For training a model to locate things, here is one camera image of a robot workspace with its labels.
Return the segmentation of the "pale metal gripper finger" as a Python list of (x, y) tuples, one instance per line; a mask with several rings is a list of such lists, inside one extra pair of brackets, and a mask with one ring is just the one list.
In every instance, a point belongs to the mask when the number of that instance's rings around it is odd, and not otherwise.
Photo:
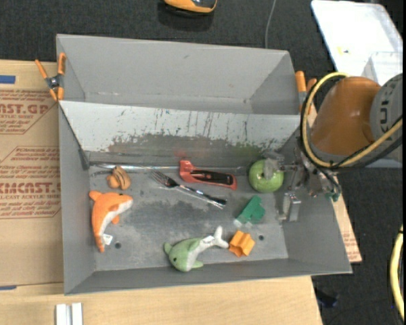
[(265, 158), (263, 160), (263, 176), (271, 179), (275, 174), (291, 171), (293, 165), (286, 164), (284, 159)]
[(282, 196), (281, 207), (278, 210), (278, 220), (280, 222), (297, 222), (299, 218), (302, 201), (293, 192), (286, 192)]

